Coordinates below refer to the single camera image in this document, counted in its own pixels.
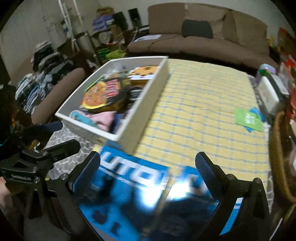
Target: brown sofa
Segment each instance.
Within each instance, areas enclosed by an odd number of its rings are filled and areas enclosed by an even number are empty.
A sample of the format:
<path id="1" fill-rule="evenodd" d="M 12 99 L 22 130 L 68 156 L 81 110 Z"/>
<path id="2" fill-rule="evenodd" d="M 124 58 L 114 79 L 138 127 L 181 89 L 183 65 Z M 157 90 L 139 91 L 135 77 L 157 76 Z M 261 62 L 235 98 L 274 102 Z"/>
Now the brown sofa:
<path id="1" fill-rule="evenodd" d="M 31 58 L 27 58 L 11 76 L 14 86 L 17 86 L 26 74 L 33 73 Z M 32 123 L 39 125 L 47 123 L 64 100 L 85 80 L 85 77 L 83 68 L 76 68 L 67 74 L 35 109 L 31 115 Z"/>
<path id="2" fill-rule="evenodd" d="M 195 3 L 164 3 L 148 8 L 149 33 L 161 34 L 156 40 L 132 42 L 131 54 L 186 54 L 215 59 L 237 66 L 258 69 L 263 64 L 275 68 L 269 57 L 267 25 L 247 14 L 227 8 Z M 205 20 L 211 25 L 213 38 L 182 37 L 185 19 Z"/>

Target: white tray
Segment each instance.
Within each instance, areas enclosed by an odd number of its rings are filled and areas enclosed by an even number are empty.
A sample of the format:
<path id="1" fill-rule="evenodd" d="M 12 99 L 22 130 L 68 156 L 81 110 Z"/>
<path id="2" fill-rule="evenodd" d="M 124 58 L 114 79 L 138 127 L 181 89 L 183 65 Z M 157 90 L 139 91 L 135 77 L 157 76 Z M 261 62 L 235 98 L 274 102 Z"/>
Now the white tray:
<path id="1" fill-rule="evenodd" d="M 124 119 L 124 122 L 115 134 L 102 131 L 69 117 L 73 110 L 79 109 L 85 89 L 103 74 L 111 74 L 114 69 L 118 71 L 132 70 L 136 67 L 158 65 L 159 68 L 153 79 L 149 80 L 143 91 Z M 74 133 L 97 144 L 107 144 L 125 153 L 132 154 L 136 148 L 142 131 L 149 120 L 169 76 L 167 56 L 134 57 L 111 60 L 88 77 L 63 103 L 56 112 L 56 116 L 63 120 L 66 126 Z"/>

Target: green paper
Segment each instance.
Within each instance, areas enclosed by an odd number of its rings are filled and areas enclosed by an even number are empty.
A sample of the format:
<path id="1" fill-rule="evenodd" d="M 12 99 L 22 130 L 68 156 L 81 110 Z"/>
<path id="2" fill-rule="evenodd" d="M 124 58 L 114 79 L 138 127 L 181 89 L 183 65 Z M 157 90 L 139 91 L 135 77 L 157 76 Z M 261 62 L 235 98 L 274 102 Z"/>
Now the green paper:
<path id="1" fill-rule="evenodd" d="M 235 123 L 257 131 L 263 129 L 260 116 L 242 108 L 236 108 L 235 110 Z"/>

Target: black speaker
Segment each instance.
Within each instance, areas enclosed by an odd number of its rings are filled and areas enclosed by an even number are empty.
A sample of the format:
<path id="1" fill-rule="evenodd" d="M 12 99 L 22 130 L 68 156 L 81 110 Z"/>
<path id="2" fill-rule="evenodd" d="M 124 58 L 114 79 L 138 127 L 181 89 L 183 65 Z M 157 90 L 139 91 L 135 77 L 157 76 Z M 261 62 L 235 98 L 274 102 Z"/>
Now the black speaker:
<path id="1" fill-rule="evenodd" d="M 115 25 L 119 26 L 122 31 L 125 31 L 128 29 L 128 25 L 126 23 L 126 18 L 123 15 L 123 12 L 117 12 L 117 13 L 113 14 L 112 17 L 114 19 Z"/>
<path id="2" fill-rule="evenodd" d="M 142 22 L 137 8 L 129 9 L 128 14 L 130 15 L 130 19 L 134 27 L 142 27 Z"/>

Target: stack of clothes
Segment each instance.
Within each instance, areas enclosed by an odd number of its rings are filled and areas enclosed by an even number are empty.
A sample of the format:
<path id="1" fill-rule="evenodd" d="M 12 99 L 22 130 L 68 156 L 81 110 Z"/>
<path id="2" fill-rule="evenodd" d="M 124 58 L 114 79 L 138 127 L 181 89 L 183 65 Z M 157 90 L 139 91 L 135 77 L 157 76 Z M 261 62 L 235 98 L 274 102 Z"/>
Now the stack of clothes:
<path id="1" fill-rule="evenodd" d="M 26 113 L 32 114 L 53 87 L 75 69 L 71 60 L 54 52 L 52 43 L 37 44 L 31 60 L 33 71 L 18 83 L 15 99 Z"/>

